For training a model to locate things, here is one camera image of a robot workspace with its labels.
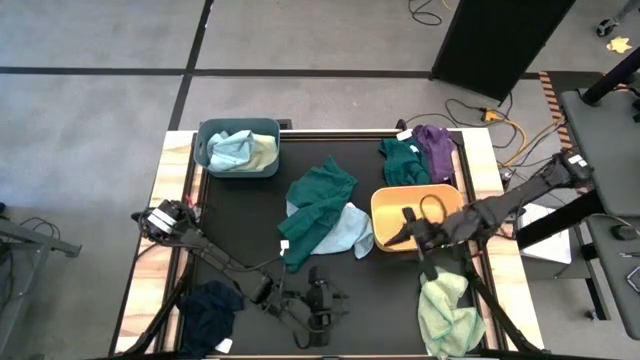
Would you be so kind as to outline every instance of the dark green cloth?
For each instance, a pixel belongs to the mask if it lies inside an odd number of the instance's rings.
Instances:
[[[387,160],[384,162],[384,179],[389,186],[428,185],[431,184],[427,157],[418,150],[413,152],[411,145],[416,145],[413,138],[405,141],[382,139],[378,149]]]
[[[278,229],[289,240],[284,254],[287,271],[296,272],[340,219],[358,181],[329,156],[321,168],[313,167],[291,184],[287,201],[298,207]]]

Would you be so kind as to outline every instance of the navy blue cloth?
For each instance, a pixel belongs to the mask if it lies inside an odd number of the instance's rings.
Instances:
[[[198,359],[231,336],[234,312],[244,310],[242,297],[219,281],[196,287],[177,306],[185,319],[183,351]]]

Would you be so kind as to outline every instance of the light blue towel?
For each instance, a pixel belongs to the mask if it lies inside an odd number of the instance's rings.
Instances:
[[[287,201],[287,216],[293,215],[296,211],[298,208]],[[373,230],[369,215],[352,203],[347,203],[342,209],[338,223],[311,254],[333,254],[352,247],[357,259],[365,257],[373,248]]]
[[[244,165],[251,159],[253,134],[242,130],[229,136],[226,131],[215,134],[207,142],[207,154],[211,158],[209,170],[227,171]]]

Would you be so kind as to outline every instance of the towel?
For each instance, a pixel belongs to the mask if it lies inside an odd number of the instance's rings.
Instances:
[[[207,142],[207,154],[211,158],[209,170],[227,171],[249,162],[253,152],[253,134],[249,130],[229,136],[226,131],[214,134]]]
[[[287,201],[287,216],[298,208]],[[373,249],[371,218],[352,203],[342,209],[336,226],[329,231],[320,244],[311,251],[312,255],[334,254],[353,248],[356,259],[365,257]]]
[[[449,130],[433,125],[418,125],[413,128],[413,137],[427,155],[431,181],[437,184],[451,179],[454,172],[451,152],[455,145]]]
[[[196,359],[204,358],[231,336],[234,312],[244,309],[242,297],[219,281],[196,287],[177,306],[185,319],[182,350]]]
[[[427,159],[415,147],[413,139],[399,141],[382,139],[379,151],[387,158],[384,162],[384,179],[389,186],[428,185],[431,183]]]
[[[329,156],[322,167],[313,167],[291,184],[287,201],[298,208],[278,229],[289,240],[284,255],[287,271],[296,272],[338,223],[358,181]]]
[[[233,171],[262,171],[278,156],[276,138],[270,135],[253,134],[253,152],[246,164],[234,167]]]
[[[467,289],[467,279],[437,268],[438,279],[426,281],[418,301],[418,323],[427,351],[443,356],[464,356],[478,345],[485,325],[473,308],[457,309],[458,299]]]

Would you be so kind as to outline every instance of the wheel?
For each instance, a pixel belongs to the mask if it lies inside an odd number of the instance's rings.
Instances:
[[[596,312],[595,309],[588,310],[587,312],[584,313],[584,316],[588,317],[591,321],[600,320],[600,318],[598,318],[598,313]]]
[[[602,20],[600,24],[596,26],[596,34],[599,37],[607,36],[611,34],[613,28],[615,28],[616,26],[618,26],[618,24],[614,23],[611,19]]]

